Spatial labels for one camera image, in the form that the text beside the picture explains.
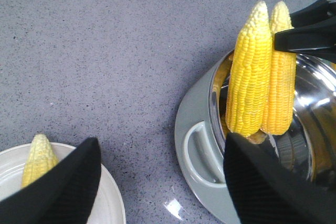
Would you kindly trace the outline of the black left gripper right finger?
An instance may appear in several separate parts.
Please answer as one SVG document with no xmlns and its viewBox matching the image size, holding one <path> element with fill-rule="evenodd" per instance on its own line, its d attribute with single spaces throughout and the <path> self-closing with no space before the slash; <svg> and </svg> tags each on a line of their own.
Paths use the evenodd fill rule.
<svg viewBox="0 0 336 224">
<path fill-rule="evenodd" d="M 239 134 L 227 135 L 223 170 L 241 223 L 335 223 L 335 192 L 288 171 Z"/>
</svg>

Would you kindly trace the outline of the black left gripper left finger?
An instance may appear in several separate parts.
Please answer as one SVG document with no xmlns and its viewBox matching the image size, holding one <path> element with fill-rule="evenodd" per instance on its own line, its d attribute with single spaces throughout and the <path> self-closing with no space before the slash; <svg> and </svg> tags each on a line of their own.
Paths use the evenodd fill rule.
<svg viewBox="0 0 336 224">
<path fill-rule="evenodd" d="M 101 177 L 97 138 L 84 140 L 58 165 L 1 201 L 1 223 L 87 223 Z"/>
</svg>

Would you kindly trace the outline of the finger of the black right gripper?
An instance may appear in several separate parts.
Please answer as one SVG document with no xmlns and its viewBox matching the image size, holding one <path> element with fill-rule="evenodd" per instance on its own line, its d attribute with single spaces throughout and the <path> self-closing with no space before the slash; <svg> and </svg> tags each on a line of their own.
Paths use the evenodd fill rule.
<svg viewBox="0 0 336 224">
<path fill-rule="evenodd" d="M 290 14 L 294 28 L 316 24 L 335 16 L 335 2 L 317 0 L 311 5 Z"/>
<path fill-rule="evenodd" d="M 335 63 L 335 22 L 284 30 L 275 34 L 276 51 L 310 55 Z"/>
</svg>

